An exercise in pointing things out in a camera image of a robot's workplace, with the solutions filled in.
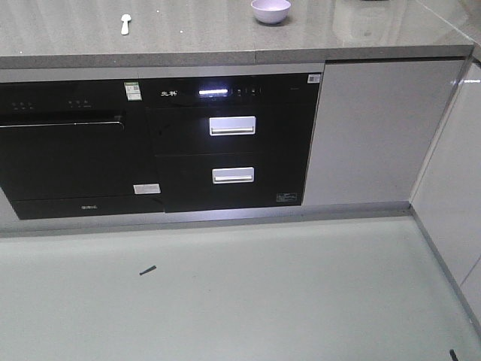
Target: gray floor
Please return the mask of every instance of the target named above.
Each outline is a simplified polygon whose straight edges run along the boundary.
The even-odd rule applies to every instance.
[[[481,359],[411,217],[3,238],[0,275],[9,361]]]

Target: small black object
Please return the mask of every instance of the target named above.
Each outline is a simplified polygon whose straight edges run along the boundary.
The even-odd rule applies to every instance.
[[[452,361],[459,361],[454,350],[449,350],[449,355],[451,355]]]
[[[145,271],[139,273],[139,275],[140,276],[145,275],[146,273],[149,273],[149,272],[153,271],[154,269],[157,269],[157,267],[153,265],[152,267],[150,267],[150,268],[146,269]]]

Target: gray countertop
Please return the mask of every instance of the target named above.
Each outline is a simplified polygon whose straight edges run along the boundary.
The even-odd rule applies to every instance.
[[[481,59],[481,1],[480,0],[419,0],[439,18],[465,34],[475,45],[473,55]]]
[[[469,55],[473,41],[449,21],[447,5],[455,20],[473,21],[481,13],[473,6],[473,15],[463,17],[469,9],[456,0],[292,0],[283,23],[265,26],[253,18],[250,0],[7,0],[0,13],[0,68]],[[132,21],[130,34],[122,36],[125,13]]]

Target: white sticker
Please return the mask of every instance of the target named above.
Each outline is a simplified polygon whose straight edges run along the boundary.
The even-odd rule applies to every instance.
[[[319,84],[321,82],[321,74],[309,74],[307,77],[308,84]]]
[[[126,81],[123,85],[126,88],[127,100],[142,100],[141,88],[137,81]]]
[[[140,94],[127,94],[128,100],[142,100],[142,96]]]
[[[160,186],[157,183],[154,184],[134,184],[135,194],[159,194]]]

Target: black appliance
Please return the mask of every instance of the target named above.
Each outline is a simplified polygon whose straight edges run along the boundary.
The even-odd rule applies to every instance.
[[[320,73],[0,84],[20,219],[301,204]]]

